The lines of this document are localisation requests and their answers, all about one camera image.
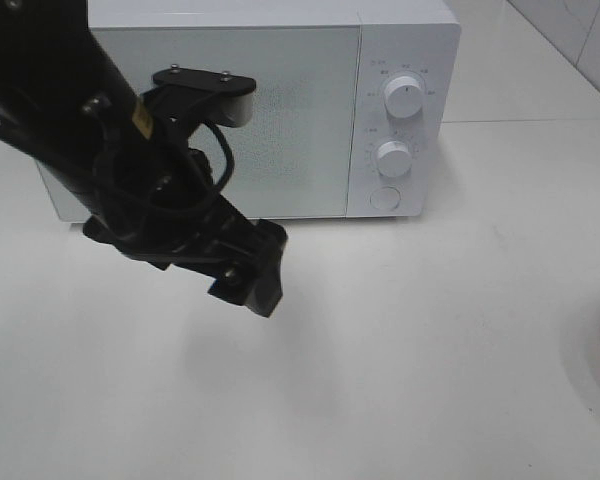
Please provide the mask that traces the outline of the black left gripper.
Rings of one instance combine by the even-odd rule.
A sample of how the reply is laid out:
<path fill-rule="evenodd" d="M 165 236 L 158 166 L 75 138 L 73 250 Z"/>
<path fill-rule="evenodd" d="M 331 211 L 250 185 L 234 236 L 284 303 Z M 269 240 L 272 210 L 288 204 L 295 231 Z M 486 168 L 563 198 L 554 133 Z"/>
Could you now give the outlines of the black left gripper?
<path fill-rule="evenodd" d="M 209 275 L 210 295 L 269 318 L 283 296 L 288 235 L 269 220 L 251 223 L 222 196 L 235 160 L 221 126 L 182 126 L 154 116 L 144 100 L 136 114 L 130 128 L 108 110 L 96 116 L 104 142 L 84 234 L 159 269 Z"/>

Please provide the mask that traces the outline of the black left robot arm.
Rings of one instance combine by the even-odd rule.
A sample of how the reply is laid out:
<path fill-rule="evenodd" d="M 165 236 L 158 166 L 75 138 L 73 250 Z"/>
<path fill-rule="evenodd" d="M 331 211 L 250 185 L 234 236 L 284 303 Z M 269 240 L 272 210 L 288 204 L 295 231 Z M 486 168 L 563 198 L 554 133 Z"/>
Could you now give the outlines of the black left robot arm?
<path fill-rule="evenodd" d="M 251 116 L 252 78 L 179 66 L 137 94 L 98 43 L 83 1 L 0 1 L 0 141 L 46 165 L 88 209 L 86 237 L 213 279 L 257 315 L 282 297 L 285 230 L 222 194 L 223 134 Z"/>

